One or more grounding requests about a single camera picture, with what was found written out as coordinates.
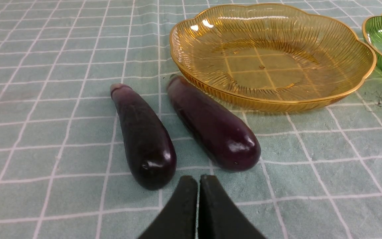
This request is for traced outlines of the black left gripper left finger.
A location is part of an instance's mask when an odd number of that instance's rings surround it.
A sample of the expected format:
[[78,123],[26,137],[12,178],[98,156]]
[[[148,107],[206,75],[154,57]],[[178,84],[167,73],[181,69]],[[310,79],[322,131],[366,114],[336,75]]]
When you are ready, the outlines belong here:
[[171,198],[140,239],[194,239],[198,184],[192,176],[182,176]]

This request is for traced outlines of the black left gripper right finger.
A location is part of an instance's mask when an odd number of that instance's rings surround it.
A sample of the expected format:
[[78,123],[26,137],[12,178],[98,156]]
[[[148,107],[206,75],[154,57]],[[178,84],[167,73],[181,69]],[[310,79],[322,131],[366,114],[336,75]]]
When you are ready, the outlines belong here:
[[214,175],[200,178],[199,239],[264,239]]

